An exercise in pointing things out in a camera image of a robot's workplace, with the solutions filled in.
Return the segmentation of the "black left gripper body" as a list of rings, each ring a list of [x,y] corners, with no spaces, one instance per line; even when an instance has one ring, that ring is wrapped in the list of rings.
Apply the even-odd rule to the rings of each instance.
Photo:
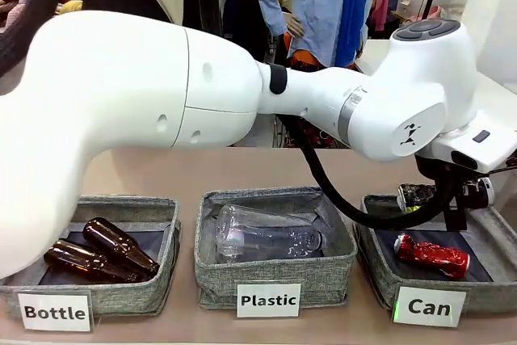
[[[439,159],[424,158],[418,155],[414,158],[418,171],[424,177],[433,180],[437,187],[459,187],[466,181],[476,180],[488,175]]]

